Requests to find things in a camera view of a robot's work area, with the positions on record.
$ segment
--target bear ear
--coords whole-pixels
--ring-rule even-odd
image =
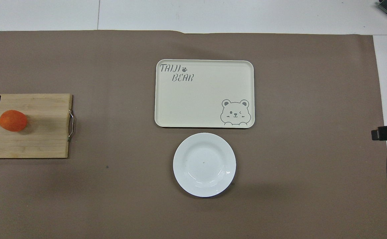
[[[248,100],[241,100],[240,103],[241,103],[242,105],[246,106],[246,107],[249,106]]]
[[[230,100],[223,100],[223,102],[221,104],[224,107],[224,106],[227,106],[230,103],[231,103]]]

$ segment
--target white floor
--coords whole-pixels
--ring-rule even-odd
[[[387,125],[387,15],[376,0],[0,0],[0,31],[95,29],[374,35]]]

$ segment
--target white plate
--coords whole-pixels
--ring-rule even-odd
[[[224,139],[212,133],[197,133],[179,145],[172,166],[177,182],[186,192],[211,197],[232,182],[236,159]]]
[[[255,122],[252,64],[243,60],[159,61],[155,122],[161,127],[251,127]]]

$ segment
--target rectangular tray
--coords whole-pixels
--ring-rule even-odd
[[[155,122],[161,127],[251,127],[255,122],[252,64],[243,60],[159,61]]]
[[[1,94],[0,116],[17,110],[28,118],[20,132],[0,127],[0,158],[67,158],[71,94]]]

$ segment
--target orange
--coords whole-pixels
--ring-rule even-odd
[[[16,110],[9,110],[0,116],[0,126],[8,131],[19,132],[27,126],[26,115]]]

